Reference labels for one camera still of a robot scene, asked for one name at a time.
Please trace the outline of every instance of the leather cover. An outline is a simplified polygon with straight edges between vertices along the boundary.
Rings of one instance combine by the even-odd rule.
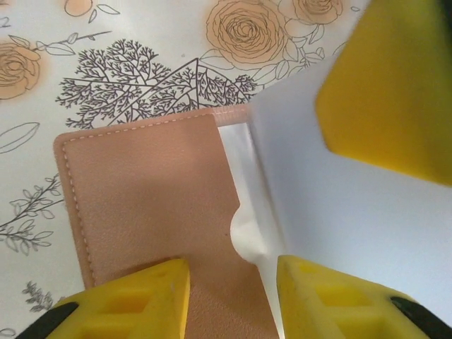
[[[211,109],[59,136],[54,150],[85,286],[189,261],[186,338],[277,338]]]

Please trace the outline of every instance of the card holder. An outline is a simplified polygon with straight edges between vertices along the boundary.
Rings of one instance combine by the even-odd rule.
[[[87,288],[189,261],[186,338],[277,338],[257,267],[230,239],[239,207],[218,125],[246,105],[59,136],[54,143]]]

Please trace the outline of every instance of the rose illustration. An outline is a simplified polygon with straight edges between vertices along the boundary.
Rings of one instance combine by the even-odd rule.
[[[208,41],[238,69],[282,59],[285,19],[270,0],[220,0],[207,20]]]
[[[11,99],[35,87],[40,55],[14,43],[0,44],[0,100]]]
[[[282,0],[279,10],[284,16],[307,25],[332,23],[342,14],[342,0]]]

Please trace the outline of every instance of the floral tablecloth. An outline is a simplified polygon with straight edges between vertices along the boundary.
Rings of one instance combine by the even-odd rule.
[[[0,0],[0,338],[83,289],[56,136],[247,102],[339,51],[366,3]]]

